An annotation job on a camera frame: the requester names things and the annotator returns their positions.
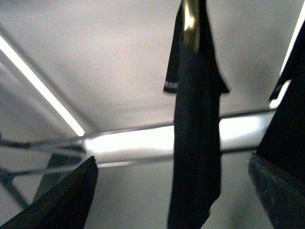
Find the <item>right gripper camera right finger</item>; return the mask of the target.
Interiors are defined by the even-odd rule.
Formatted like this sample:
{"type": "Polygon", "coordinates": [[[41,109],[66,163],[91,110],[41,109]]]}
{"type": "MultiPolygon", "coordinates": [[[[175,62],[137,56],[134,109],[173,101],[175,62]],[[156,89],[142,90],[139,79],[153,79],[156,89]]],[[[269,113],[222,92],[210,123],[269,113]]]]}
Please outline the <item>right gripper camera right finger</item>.
{"type": "Polygon", "coordinates": [[[253,153],[248,171],[256,194],[274,229],[305,227],[305,184],[253,153]]]}

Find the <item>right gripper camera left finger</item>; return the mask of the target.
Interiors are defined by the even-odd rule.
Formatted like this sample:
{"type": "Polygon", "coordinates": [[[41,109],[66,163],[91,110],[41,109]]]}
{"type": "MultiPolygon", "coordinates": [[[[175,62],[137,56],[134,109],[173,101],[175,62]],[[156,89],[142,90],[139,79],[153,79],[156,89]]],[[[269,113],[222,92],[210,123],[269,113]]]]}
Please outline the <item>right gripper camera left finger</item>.
{"type": "Polygon", "coordinates": [[[98,168],[93,156],[2,229],[82,229],[93,201],[98,168]]]}

